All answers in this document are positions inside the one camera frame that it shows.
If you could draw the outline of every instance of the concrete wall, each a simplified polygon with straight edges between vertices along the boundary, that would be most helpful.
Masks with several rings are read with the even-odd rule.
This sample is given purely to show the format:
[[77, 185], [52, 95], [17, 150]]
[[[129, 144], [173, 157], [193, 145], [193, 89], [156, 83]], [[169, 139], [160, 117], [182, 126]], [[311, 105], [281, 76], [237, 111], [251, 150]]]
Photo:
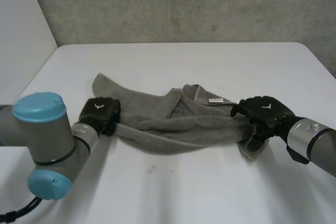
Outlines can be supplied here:
[[336, 0], [38, 0], [58, 45], [296, 41], [336, 76]]
[[0, 0], [0, 104], [13, 103], [56, 48], [37, 0]]

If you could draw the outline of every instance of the black glove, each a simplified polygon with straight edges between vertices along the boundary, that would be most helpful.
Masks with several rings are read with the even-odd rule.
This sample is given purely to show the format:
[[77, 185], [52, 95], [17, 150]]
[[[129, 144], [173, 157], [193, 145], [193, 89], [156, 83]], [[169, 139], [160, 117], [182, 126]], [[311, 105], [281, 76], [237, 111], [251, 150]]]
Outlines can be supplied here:
[[89, 99], [79, 115], [79, 123], [95, 129], [98, 135], [111, 136], [120, 119], [120, 102], [110, 97]]
[[257, 126], [256, 134], [247, 145], [250, 151], [258, 150], [266, 139], [277, 135], [277, 125], [284, 116], [294, 115], [289, 108], [273, 97], [241, 100], [239, 104], [233, 105], [231, 116], [237, 113], [244, 115], [250, 123]]

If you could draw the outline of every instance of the towel label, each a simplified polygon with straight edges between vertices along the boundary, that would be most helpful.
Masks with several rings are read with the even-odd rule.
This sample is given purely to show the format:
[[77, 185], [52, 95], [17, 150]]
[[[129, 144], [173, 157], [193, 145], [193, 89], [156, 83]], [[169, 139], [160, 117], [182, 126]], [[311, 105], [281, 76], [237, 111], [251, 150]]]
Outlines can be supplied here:
[[211, 98], [209, 99], [209, 102], [224, 102], [223, 98]]

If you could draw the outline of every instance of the tabletop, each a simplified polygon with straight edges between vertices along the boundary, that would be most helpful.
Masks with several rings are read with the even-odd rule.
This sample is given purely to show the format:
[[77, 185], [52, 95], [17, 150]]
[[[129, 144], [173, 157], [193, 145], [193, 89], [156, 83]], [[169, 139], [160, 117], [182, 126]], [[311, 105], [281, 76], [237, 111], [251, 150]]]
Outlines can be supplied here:
[[[302, 44], [182, 43], [67, 45], [58, 48], [21, 94], [59, 93], [75, 123], [98, 73], [145, 93], [184, 84], [234, 102], [270, 95], [296, 115], [336, 128], [336, 80]], [[34, 169], [25, 148], [0, 148], [0, 209], [25, 206]], [[335, 223], [336, 178], [294, 162], [278, 137], [259, 159], [235, 144], [151, 155], [117, 137], [100, 143], [60, 201], [43, 201], [17, 223]]]

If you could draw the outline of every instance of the white logo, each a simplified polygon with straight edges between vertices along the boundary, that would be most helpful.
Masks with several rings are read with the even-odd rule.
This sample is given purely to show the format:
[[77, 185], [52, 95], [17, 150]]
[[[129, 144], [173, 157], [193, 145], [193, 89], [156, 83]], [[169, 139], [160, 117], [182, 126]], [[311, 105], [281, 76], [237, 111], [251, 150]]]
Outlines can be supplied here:
[[98, 109], [104, 107], [104, 104], [103, 104], [103, 105], [94, 105], [94, 106], [95, 106], [95, 107], [97, 108], [97, 110], [98, 110]]
[[272, 108], [272, 104], [269, 104], [268, 106], [261, 106], [264, 109], [271, 109]]

